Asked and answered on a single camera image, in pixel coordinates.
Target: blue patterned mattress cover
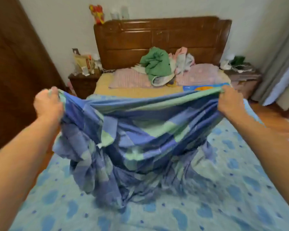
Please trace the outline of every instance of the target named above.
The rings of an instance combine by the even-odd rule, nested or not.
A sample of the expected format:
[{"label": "blue patterned mattress cover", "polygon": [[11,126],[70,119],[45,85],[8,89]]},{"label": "blue patterned mattress cover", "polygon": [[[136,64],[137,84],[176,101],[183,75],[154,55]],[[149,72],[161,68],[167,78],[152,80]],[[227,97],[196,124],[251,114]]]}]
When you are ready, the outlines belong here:
[{"label": "blue patterned mattress cover", "polygon": [[121,210],[102,207],[81,192],[70,175],[70,160],[54,154],[10,230],[289,230],[289,206],[229,121],[223,119],[207,139],[215,160],[205,160],[199,149],[197,172],[210,179],[200,190],[184,197],[161,194],[148,204],[130,202]]}]

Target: wooden nightstand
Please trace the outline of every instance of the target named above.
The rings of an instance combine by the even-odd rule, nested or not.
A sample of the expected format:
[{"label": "wooden nightstand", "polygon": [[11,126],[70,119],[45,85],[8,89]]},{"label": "wooden nightstand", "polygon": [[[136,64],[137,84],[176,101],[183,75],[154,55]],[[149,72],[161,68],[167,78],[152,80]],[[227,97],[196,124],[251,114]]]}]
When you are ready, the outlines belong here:
[{"label": "wooden nightstand", "polygon": [[255,72],[238,73],[234,70],[224,70],[231,80],[231,85],[243,94],[245,99],[249,99],[256,89],[257,85],[262,81],[262,73],[259,70]]},{"label": "wooden nightstand", "polygon": [[90,74],[88,76],[79,73],[77,75],[70,74],[68,78],[73,85],[77,97],[85,99],[94,93],[96,83],[100,76],[100,73]]}]

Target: pink pillow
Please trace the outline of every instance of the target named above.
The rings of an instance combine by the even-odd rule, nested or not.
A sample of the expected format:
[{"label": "pink pillow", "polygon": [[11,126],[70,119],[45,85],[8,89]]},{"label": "pink pillow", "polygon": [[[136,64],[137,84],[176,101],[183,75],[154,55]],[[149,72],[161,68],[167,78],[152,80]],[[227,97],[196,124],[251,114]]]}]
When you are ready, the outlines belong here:
[{"label": "pink pillow", "polygon": [[152,87],[148,76],[130,68],[117,69],[109,88]]},{"label": "pink pillow", "polygon": [[210,85],[222,83],[218,75],[219,68],[212,64],[196,64],[190,71],[178,74],[176,81],[180,86]]}]

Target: gray curtain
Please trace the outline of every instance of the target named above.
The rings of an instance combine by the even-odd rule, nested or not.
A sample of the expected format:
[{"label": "gray curtain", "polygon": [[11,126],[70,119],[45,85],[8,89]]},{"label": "gray curtain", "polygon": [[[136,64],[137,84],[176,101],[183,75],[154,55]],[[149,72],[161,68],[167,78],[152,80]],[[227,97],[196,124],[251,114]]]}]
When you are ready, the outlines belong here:
[{"label": "gray curtain", "polygon": [[265,61],[260,69],[263,73],[263,81],[252,95],[251,99],[263,104],[270,96],[273,88],[281,81],[285,72],[289,69],[289,26],[279,40],[275,50]]}]

